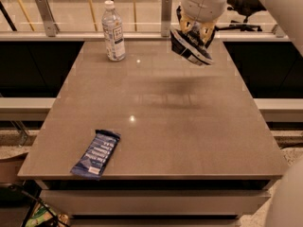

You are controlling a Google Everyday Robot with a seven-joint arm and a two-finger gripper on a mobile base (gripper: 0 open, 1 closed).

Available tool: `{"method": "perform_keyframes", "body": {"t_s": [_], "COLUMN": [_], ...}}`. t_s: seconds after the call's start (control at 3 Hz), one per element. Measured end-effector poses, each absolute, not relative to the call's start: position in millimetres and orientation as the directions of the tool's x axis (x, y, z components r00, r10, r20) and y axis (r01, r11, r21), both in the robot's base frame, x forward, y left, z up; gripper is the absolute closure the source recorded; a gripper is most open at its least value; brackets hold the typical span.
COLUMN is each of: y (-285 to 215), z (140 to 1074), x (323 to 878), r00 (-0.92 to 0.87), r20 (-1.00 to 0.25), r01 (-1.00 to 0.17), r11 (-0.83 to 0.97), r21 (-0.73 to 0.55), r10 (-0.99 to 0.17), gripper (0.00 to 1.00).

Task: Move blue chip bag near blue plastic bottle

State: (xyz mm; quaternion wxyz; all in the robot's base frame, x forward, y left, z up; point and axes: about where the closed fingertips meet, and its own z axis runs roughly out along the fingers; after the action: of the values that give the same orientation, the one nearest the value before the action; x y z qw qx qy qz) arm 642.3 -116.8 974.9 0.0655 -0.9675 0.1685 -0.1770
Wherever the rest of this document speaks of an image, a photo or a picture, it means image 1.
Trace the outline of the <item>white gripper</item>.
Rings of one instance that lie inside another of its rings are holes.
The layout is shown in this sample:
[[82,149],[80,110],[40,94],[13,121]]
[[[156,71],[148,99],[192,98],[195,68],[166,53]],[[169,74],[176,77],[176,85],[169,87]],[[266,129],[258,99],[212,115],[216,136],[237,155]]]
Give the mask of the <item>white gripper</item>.
[[194,20],[201,22],[200,38],[206,44],[214,31],[214,20],[224,13],[226,4],[227,0],[181,0],[179,25],[182,32],[191,31]]

